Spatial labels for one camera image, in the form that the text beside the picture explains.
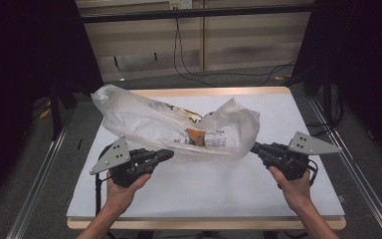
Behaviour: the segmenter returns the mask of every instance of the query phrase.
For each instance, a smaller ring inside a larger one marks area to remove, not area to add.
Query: hand
[[[270,166],[269,171],[281,186],[287,205],[291,210],[297,212],[312,204],[309,193],[309,170],[305,172],[302,178],[294,181],[287,181],[284,174],[274,166]]]
[[[145,182],[150,179],[150,174],[144,174],[138,177],[128,188],[121,187],[111,179],[107,180],[107,197],[105,207],[113,210],[118,215],[126,211],[134,198],[135,191],[144,186]]]
[[[104,238],[113,222],[131,205],[135,191],[143,187],[148,179],[150,179],[150,174],[144,174],[138,177],[128,188],[114,184],[111,179],[107,180],[106,203],[97,217],[78,238]]]

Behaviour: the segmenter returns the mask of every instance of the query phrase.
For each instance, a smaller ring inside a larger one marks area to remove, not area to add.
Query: white tabletop
[[[235,98],[245,108],[261,114],[257,138],[260,143],[288,144],[297,130],[307,133],[295,101],[287,91],[249,95],[228,91],[227,94],[230,95],[177,97],[174,94],[151,98],[202,116]],[[100,126],[67,212],[69,225],[70,221],[87,221],[95,216],[95,177],[89,175],[89,170],[101,151],[116,139],[117,136]],[[310,159],[318,165],[318,176],[311,188],[313,203],[325,218],[338,218],[344,222],[343,209],[321,160],[318,156],[311,156]],[[104,204],[105,184],[101,196]],[[198,221],[220,218],[297,220],[262,161],[250,152],[238,160],[207,158],[187,161],[173,157],[160,163],[119,220]]]

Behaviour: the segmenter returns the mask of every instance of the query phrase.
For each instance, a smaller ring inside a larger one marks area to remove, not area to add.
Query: human hand
[[[287,205],[291,210],[297,212],[312,204],[309,193],[309,170],[305,172],[302,178],[293,181],[287,181],[284,174],[274,166],[270,166],[269,171],[281,186]]]
[[[104,206],[118,215],[122,214],[131,205],[135,191],[143,187],[150,177],[150,174],[141,175],[128,188],[113,183],[111,179],[107,180],[107,197]]]

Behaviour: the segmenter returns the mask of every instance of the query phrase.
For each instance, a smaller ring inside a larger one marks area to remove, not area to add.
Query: black metal frame
[[[80,18],[70,19],[70,21],[80,21],[83,23],[104,23],[104,22],[125,22],[140,20],[176,19],[176,18],[195,18],[195,17],[219,17],[237,15],[257,15],[257,14],[278,14],[278,13],[297,13],[312,12],[319,9],[329,9],[341,7],[340,3],[327,4],[293,4],[293,5],[274,5],[260,7],[235,7],[235,8],[205,8],[187,9],[179,11],[152,11],[137,13],[120,14],[90,14]]]

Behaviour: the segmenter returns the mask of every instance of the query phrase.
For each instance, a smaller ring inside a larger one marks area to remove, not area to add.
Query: orange label
[[[206,144],[204,142],[204,136],[206,134],[205,131],[187,128],[187,132],[188,132],[188,136],[190,137],[190,144],[193,144],[196,146],[204,146]]]

